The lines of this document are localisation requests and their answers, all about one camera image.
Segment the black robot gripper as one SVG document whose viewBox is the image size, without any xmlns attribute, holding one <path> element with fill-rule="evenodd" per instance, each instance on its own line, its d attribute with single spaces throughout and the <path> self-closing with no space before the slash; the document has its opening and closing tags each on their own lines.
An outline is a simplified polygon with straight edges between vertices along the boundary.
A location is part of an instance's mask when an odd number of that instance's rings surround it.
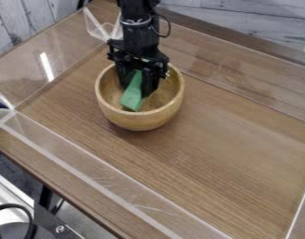
<svg viewBox="0 0 305 239">
<path fill-rule="evenodd" d="M 115 62 L 119 82 L 125 90 L 136 70 L 143 70 L 143 97 L 159 88 L 160 77 L 165 78 L 169 58 L 160 52 L 160 18 L 147 17 L 136 21 L 121 18 L 124 38 L 109 39 L 108 59 Z"/>
</svg>

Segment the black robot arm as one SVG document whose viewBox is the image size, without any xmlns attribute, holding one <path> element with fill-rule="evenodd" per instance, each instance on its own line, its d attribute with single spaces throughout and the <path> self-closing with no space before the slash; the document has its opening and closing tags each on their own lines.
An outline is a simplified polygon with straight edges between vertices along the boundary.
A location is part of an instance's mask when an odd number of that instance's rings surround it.
<svg viewBox="0 0 305 239">
<path fill-rule="evenodd" d="M 160 79 L 167 78 L 168 56 L 159 50 L 160 38 L 169 37 L 160 33 L 160 15 L 156 6 L 161 0 L 116 0 L 121 11 L 119 23 L 123 28 L 121 39 L 109 38 L 107 58 L 115 63 L 121 87 L 125 89 L 135 71 L 143 73 L 140 85 L 143 97 L 148 97 L 159 88 Z"/>
</svg>

